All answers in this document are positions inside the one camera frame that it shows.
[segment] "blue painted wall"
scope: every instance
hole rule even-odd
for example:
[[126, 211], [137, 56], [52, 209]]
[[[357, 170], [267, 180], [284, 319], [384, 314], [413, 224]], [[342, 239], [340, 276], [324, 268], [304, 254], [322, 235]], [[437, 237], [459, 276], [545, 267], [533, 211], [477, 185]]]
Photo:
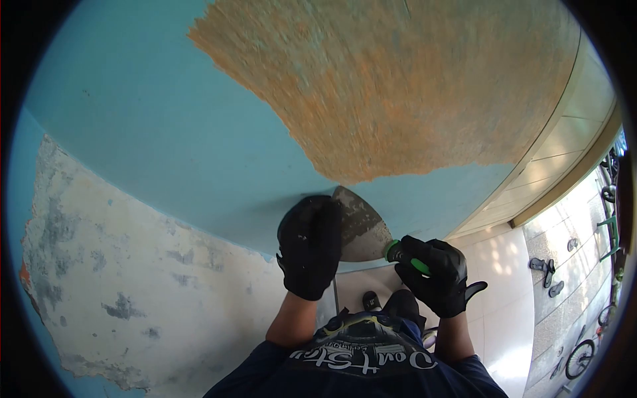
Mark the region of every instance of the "blue painted wall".
[[[277, 115], [186, 37], [202, 0], [85, 0], [48, 49], [25, 100], [36, 121], [99, 176], [154, 208], [262, 253], [316, 173]], [[379, 178], [352, 189], [396, 237], [442, 238], [513, 164]], [[340, 271], [361, 266], [347, 264]]]
[[[22, 110], [16, 124], [15, 137], [11, 147], [7, 172], [7, 185], [9, 194], [6, 196], [7, 227], [11, 266], [15, 279], [3, 283], [19, 283], [18, 270], [22, 266], [22, 244], [24, 237], [24, 225], [31, 219], [31, 200], [33, 198], [33, 182], [36, 177], [36, 156], [44, 130], [33, 119], [31, 114]], [[144, 390], [123, 391], [116, 384], [109, 382], [102, 376], [75, 378], [69, 371], [60, 367], [60, 358], [47, 328], [42, 324], [39, 315], [31, 305], [29, 296], [22, 286], [18, 286], [20, 293], [19, 302], [26, 314], [31, 330], [37, 337], [45, 357], [52, 365], [52, 369], [64, 382], [69, 391], [75, 397], [110, 397], [110, 398], [139, 398], [145, 395]]]

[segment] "slipper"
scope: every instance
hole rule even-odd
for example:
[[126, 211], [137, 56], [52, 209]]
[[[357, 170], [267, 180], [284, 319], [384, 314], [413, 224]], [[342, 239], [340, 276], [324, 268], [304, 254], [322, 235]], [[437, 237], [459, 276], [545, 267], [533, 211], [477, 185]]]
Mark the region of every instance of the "slipper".
[[568, 241], [568, 243], [566, 244], [566, 249], [569, 252], [572, 252], [574, 248], [576, 248], [577, 246], [580, 245], [580, 240], [577, 238], [573, 238], [571, 240]]
[[546, 270], [546, 266], [547, 263], [537, 257], [533, 257], [531, 261], [529, 261], [529, 268], [535, 269], [536, 271], [544, 271]]
[[553, 274], [555, 273], [555, 262], [553, 261], [553, 259], [550, 259], [548, 261], [545, 272], [546, 275], [544, 276], [544, 288], [548, 289], [549, 286], [551, 286], [551, 282], [553, 281]]
[[559, 374], [559, 371], [562, 370], [562, 362], [564, 362], [564, 357], [561, 357], [559, 359], [559, 362], [557, 363], [557, 366], [555, 367], [555, 369], [553, 370], [553, 373], [551, 373], [551, 377], [550, 379], [554, 378], [555, 376], [557, 376]]
[[551, 288], [548, 290], [548, 296], [551, 298], [557, 296], [558, 294], [562, 292], [563, 288], [564, 288], [564, 281], [560, 281], [560, 283], [556, 284], [555, 286], [551, 286]]

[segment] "black glove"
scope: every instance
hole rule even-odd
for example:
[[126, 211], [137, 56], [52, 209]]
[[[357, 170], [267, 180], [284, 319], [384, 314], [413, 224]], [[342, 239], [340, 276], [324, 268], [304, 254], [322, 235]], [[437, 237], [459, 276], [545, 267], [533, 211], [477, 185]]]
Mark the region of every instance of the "black glove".
[[411, 264], [396, 264], [396, 273], [416, 298], [440, 318], [453, 318], [465, 311], [469, 299], [487, 288], [484, 281], [467, 287], [464, 254], [447, 242], [437, 239], [423, 242], [407, 235], [401, 243], [405, 253], [429, 266], [431, 277], [424, 276]]
[[340, 203], [324, 195], [304, 198], [283, 217], [276, 236], [285, 288], [302, 299], [320, 300], [341, 258]]

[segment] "scraper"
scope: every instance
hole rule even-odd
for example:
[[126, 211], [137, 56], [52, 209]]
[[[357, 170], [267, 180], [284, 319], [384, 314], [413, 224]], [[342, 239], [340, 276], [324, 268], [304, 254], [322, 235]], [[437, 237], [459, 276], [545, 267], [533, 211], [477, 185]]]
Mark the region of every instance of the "scraper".
[[341, 221], [341, 261], [361, 262], [385, 258], [389, 262], [411, 264], [430, 276], [429, 267], [405, 253], [400, 241], [392, 238], [380, 215], [360, 196], [339, 185], [332, 199], [343, 206]]

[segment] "dark blue t-shirt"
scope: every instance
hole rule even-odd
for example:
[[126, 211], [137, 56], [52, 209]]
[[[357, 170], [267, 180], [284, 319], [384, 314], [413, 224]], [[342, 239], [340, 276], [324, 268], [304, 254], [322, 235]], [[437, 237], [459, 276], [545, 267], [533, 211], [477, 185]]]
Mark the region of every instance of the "dark blue t-shirt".
[[204, 398], [506, 397], [477, 355], [444, 364], [417, 332], [382, 313], [335, 317], [294, 350], [259, 344]]

